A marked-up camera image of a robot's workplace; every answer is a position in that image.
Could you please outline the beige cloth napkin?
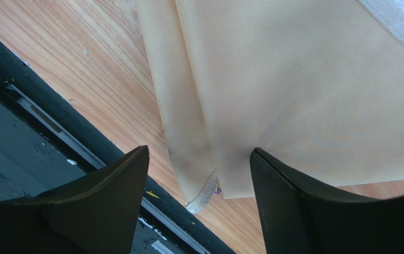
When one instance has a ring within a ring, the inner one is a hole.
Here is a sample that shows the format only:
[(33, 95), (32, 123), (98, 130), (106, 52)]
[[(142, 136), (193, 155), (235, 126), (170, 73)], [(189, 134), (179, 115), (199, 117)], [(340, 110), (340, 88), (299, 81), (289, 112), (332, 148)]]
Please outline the beige cloth napkin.
[(404, 180), (404, 1), (136, 6), (189, 212), (253, 197), (254, 148), (333, 186)]

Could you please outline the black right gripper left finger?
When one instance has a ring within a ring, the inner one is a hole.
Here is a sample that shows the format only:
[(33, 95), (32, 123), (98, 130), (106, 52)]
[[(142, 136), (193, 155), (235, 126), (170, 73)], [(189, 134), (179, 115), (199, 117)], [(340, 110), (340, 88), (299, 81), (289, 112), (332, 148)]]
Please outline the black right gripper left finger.
[(0, 201), (0, 253), (130, 253), (149, 149), (33, 198)]

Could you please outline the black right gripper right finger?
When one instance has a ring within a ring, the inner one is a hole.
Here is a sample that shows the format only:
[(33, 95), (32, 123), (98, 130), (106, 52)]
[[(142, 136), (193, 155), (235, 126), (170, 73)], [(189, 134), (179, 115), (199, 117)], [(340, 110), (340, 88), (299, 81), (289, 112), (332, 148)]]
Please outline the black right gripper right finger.
[(267, 253), (404, 253), (404, 196), (353, 194), (260, 148), (250, 169)]

